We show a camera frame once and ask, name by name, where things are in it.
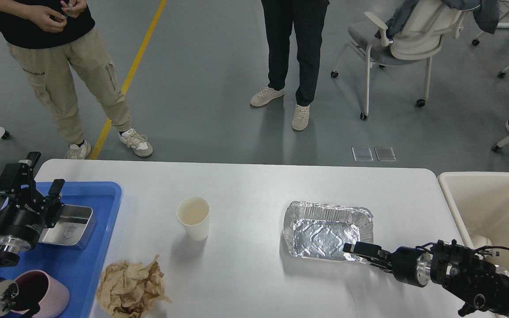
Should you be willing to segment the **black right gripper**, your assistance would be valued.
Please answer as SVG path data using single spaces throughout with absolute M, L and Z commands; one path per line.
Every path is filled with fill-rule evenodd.
M 385 251 L 376 244 L 356 242 L 345 243 L 343 252 L 365 259 L 371 266 L 381 270 L 391 270 L 399 282 L 416 287 L 425 287 L 430 280 L 432 258 L 424 250 L 399 247 L 396 251 Z

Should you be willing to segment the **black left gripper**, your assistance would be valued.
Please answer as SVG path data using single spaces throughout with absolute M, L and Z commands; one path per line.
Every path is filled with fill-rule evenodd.
M 34 168 L 41 153 L 33 151 L 27 158 L 8 163 L 0 175 L 0 197 L 12 203 L 0 211 L 0 251 L 23 252 L 36 248 L 44 229 L 52 229 L 62 215 L 64 179 L 55 179 L 48 195 L 36 189 Z

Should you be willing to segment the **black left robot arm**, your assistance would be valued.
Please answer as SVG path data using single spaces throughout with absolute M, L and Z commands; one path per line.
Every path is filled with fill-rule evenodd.
M 33 250 L 43 230 L 52 229 L 63 212 L 64 179 L 55 179 L 46 196 L 36 189 L 34 168 L 40 157 L 40 152 L 30 152 L 26 159 L 8 163 L 0 175 L 0 197 L 8 200 L 0 210 L 0 268 L 16 266 L 20 252 Z M 19 294 L 14 280 L 0 277 L 0 317 L 17 303 L 27 308 L 25 318 L 40 311 L 38 304 Z

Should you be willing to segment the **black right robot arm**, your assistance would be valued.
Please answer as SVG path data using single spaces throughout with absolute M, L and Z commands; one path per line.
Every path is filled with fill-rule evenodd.
M 494 264 L 482 258 L 493 250 L 493 246 L 472 249 L 456 240 L 399 247 L 394 252 L 364 242 L 343 246 L 344 252 L 364 258 L 399 282 L 420 288 L 428 282 L 440 284 L 464 302 L 458 310 L 461 317 L 475 311 L 509 317 L 509 276 L 498 273 Z

